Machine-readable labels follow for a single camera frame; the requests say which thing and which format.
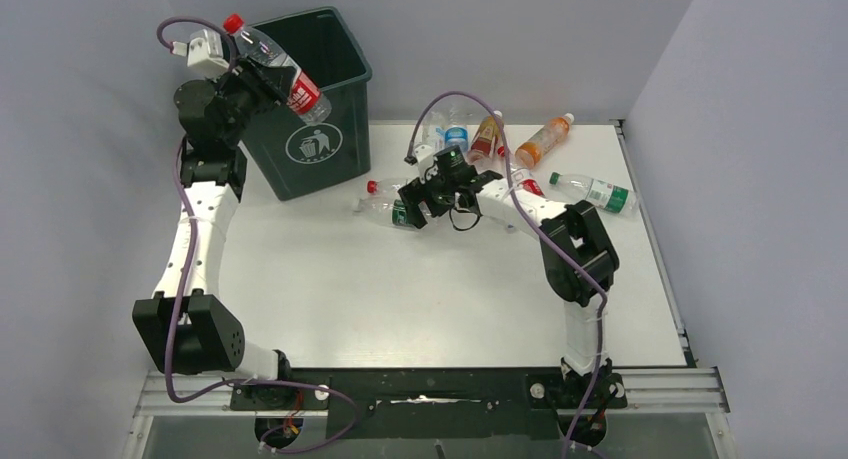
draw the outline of white table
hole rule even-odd
[[[515,147],[538,128],[507,126],[507,135]],[[249,166],[220,285],[246,335],[296,367],[557,365],[562,300],[547,284],[538,240],[489,220],[464,233],[447,223],[416,233],[352,214],[367,179],[415,175],[402,160],[411,125],[370,131],[371,172],[306,197],[279,202]],[[546,191],[554,170],[631,184],[611,125],[573,128],[534,171]],[[684,365],[645,224],[602,216],[621,259],[610,357],[617,366]]]

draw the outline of bin rim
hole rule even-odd
[[[267,20],[261,21],[261,22],[254,22],[253,24],[250,24],[250,25],[253,26],[253,27],[256,27],[256,26],[261,26],[263,24],[268,24],[270,22],[277,22],[277,21],[281,21],[283,19],[290,19],[292,17],[303,16],[303,15],[306,15],[306,14],[315,14],[316,12],[330,12],[330,13],[333,14],[333,16],[335,16],[335,18],[339,21],[339,24],[341,24],[342,29],[345,31],[345,34],[347,34],[347,37],[350,39],[351,44],[353,44],[353,49],[356,51],[356,55],[359,57],[359,61],[365,67],[365,72],[363,72],[362,74],[360,74],[356,77],[344,80],[342,82],[337,82],[335,84],[322,87],[321,91],[330,91],[330,90],[333,90],[333,89],[336,89],[336,88],[339,88],[339,87],[347,86],[347,85],[352,84],[354,82],[368,82],[368,81],[370,81],[371,80],[371,64],[368,63],[368,59],[365,59],[365,54],[362,53],[362,48],[359,47],[359,41],[357,41],[356,36],[354,36],[350,32],[350,28],[347,27],[347,23],[345,22],[344,18],[342,18],[342,14],[339,12],[338,9],[336,9],[333,6],[316,7],[314,9],[296,12],[294,14],[288,14],[288,15],[285,15],[285,16],[275,17],[273,19],[267,19]]]

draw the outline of red label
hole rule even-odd
[[[545,197],[545,193],[542,192],[542,188],[539,187],[539,183],[536,182],[533,179],[528,179],[528,180],[522,182],[521,187],[523,187],[524,190],[527,191],[527,192],[532,192],[533,194],[536,194],[537,196]]]
[[[301,72],[292,86],[292,92],[286,105],[297,114],[306,114],[321,97],[321,90],[315,86],[306,74]]]

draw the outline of blue label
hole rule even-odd
[[[445,146],[459,146],[462,152],[468,151],[468,129],[451,127],[445,131]]]

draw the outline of green label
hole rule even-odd
[[[406,218],[406,206],[400,199],[395,200],[395,205],[392,208],[392,224],[400,227],[412,227]]]
[[[627,193],[630,192],[623,187],[614,186],[612,188],[612,194],[610,195],[609,202],[604,206],[609,212],[618,214],[621,212],[621,209],[624,208],[624,204],[627,203]]]

